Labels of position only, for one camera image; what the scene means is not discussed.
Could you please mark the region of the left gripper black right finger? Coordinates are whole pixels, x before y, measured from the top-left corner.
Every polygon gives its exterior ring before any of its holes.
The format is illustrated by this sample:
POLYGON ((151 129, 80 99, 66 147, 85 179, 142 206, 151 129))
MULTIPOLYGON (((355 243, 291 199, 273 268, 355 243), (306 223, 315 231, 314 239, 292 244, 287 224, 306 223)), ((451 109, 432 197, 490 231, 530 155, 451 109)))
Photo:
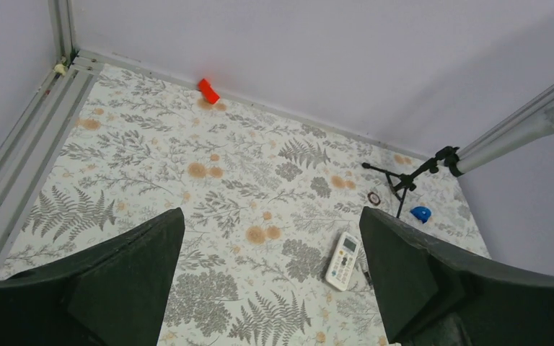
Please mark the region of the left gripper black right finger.
POLYGON ((390 343, 554 345, 554 276, 481 257, 370 207, 359 228, 390 343))

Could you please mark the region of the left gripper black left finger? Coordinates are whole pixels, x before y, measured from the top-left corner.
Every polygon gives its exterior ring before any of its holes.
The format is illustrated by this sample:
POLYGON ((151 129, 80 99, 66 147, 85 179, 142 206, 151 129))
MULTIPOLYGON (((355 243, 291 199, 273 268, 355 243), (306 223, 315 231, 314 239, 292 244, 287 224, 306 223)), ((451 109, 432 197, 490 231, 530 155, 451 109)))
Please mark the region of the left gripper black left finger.
POLYGON ((0 345, 155 345, 184 233, 170 209, 0 280, 0 345))

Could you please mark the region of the white remote control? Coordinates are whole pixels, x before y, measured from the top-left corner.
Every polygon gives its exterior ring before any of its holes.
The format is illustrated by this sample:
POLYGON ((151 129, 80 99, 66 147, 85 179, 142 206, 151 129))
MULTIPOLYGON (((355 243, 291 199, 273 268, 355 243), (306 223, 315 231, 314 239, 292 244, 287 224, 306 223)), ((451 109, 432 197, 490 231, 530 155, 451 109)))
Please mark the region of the white remote control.
POLYGON ((348 232, 343 232, 330 259, 325 281, 339 291, 346 291, 356 264, 361 242, 348 232))

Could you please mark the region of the blue plastic cap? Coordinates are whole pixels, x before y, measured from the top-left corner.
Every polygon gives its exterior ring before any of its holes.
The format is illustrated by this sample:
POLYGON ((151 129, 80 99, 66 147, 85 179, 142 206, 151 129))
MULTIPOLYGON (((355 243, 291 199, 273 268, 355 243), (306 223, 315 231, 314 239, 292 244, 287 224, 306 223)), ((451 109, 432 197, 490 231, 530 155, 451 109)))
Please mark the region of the blue plastic cap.
POLYGON ((432 217, 431 210, 425 206, 416 206, 410 210, 410 213, 421 223, 427 223, 432 217))

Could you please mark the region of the black microphone tripod stand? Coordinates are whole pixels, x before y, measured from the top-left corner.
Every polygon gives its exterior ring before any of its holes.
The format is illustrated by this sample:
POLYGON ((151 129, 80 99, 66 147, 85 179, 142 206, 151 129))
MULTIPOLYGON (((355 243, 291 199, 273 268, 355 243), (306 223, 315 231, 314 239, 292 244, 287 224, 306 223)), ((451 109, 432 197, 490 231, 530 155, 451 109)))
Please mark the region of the black microphone tripod stand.
POLYGON ((447 167, 455 177, 463 175, 463 173, 457 168, 457 164, 460 161, 457 153, 459 149, 459 147, 445 146, 410 174, 397 174, 386 169, 373 166, 367 162, 363 162, 361 166, 364 169, 371 169, 380 172, 386 177, 390 192, 399 202, 395 216, 396 218, 399 218, 402 213, 407 192, 412 192, 417 188, 417 185, 415 184, 415 179, 417 177, 427 172, 429 174, 438 173, 439 163, 442 163, 445 167, 447 167))

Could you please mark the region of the floral patterned table mat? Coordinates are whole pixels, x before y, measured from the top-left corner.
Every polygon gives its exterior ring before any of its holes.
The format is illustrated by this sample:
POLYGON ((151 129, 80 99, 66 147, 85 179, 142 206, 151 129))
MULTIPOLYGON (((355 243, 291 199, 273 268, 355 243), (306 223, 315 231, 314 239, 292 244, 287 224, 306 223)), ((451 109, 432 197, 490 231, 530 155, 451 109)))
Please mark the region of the floral patterned table mat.
POLYGON ((346 292, 325 282, 359 234, 368 194, 397 211, 368 162, 421 161, 238 102, 106 65, 0 278, 181 208, 186 231, 160 345, 386 345, 360 253, 346 292))

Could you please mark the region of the grey microphone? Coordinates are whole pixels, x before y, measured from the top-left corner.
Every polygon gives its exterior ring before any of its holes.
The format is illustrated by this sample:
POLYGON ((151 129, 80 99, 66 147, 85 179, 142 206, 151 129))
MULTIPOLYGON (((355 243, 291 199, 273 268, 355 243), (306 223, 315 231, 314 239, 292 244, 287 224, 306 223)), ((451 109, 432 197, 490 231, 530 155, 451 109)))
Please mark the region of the grey microphone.
POLYGON ((553 134, 554 106, 547 108, 540 114, 530 115, 496 140, 463 159, 460 159, 456 154, 451 155, 444 160, 444 164, 455 177, 460 177, 528 143, 553 134))

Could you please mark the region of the red plastic block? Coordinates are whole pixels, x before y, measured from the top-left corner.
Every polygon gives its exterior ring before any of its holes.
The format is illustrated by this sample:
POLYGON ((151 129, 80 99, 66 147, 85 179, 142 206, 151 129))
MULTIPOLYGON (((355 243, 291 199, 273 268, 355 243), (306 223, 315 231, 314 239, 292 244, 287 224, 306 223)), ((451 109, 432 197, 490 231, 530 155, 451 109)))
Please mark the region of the red plastic block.
POLYGON ((205 101, 211 105, 215 105, 219 100, 220 96, 213 89, 210 82, 207 79, 201 79, 197 83, 198 91, 202 94, 205 101))

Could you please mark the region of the aluminium frame rail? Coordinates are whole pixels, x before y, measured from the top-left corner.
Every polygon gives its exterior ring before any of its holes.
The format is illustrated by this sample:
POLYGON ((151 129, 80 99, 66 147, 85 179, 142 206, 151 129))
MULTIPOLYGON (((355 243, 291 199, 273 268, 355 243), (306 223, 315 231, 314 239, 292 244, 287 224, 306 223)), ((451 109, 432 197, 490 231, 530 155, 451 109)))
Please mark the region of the aluminium frame rail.
POLYGON ((79 55, 72 1, 48 1, 56 51, 0 145, 0 268, 30 214, 103 64, 79 55))

